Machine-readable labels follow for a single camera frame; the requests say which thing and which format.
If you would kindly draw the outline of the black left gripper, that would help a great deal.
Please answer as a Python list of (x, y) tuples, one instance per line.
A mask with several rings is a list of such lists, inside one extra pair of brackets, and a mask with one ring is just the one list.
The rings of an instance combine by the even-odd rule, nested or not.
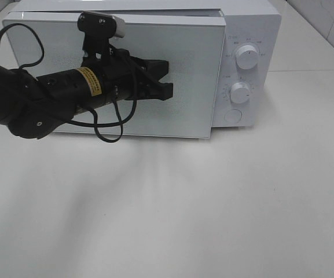
[(131, 56), (125, 49), (112, 49), (101, 58), (84, 58), (79, 72), (89, 87), (81, 106), (93, 109), (118, 100), (161, 100), (173, 97), (173, 84), (161, 83), (169, 73), (166, 60)]

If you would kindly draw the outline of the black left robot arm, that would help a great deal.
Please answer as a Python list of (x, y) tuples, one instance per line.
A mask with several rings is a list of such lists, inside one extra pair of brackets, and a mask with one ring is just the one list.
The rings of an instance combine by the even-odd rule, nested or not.
[[(104, 59), (86, 58), (79, 68), (38, 77), (23, 65), (0, 66), (0, 125), (18, 137), (40, 139), (61, 125), (122, 129), (135, 114), (139, 100), (168, 100), (172, 83), (163, 83), (169, 63), (143, 60), (110, 48)], [(131, 101), (121, 116), (119, 101)]]

